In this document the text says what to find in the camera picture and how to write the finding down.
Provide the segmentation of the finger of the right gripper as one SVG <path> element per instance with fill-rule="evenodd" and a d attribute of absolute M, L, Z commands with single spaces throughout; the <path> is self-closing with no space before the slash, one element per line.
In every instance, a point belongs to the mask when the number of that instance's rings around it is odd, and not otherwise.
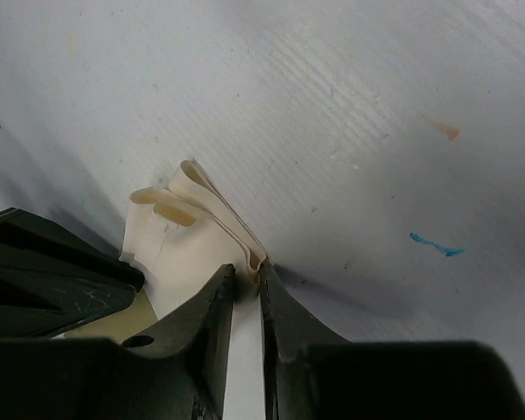
<path fill-rule="evenodd" d="M 131 306 L 144 275 L 61 225 L 0 210 L 0 338 L 54 337 Z"/>

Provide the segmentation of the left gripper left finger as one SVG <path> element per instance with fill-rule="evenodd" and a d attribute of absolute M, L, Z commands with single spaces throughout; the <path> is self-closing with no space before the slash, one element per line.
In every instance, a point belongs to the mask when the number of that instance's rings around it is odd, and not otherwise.
<path fill-rule="evenodd" d="M 220 419 L 235 269 L 154 325 L 110 339 L 0 339 L 0 419 Z"/>

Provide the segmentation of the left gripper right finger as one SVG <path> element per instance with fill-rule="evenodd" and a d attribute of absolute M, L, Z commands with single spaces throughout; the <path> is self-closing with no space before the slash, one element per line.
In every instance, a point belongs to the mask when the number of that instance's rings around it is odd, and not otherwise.
<path fill-rule="evenodd" d="M 504 360 L 470 340 L 350 342 L 260 271 L 268 419 L 525 419 Z"/>

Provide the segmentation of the khaki underwear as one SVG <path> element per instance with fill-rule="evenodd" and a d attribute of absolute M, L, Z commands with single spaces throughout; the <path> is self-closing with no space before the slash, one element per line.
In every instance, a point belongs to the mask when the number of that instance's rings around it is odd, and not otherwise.
<path fill-rule="evenodd" d="M 143 290 L 129 308 L 66 332 L 66 337 L 121 343 L 192 298 L 224 264 L 234 266 L 235 299 L 251 299 L 268 256 L 202 167 L 186 160 L 167 186 L 129 196 L 120 259 L 144 274 Z"/>

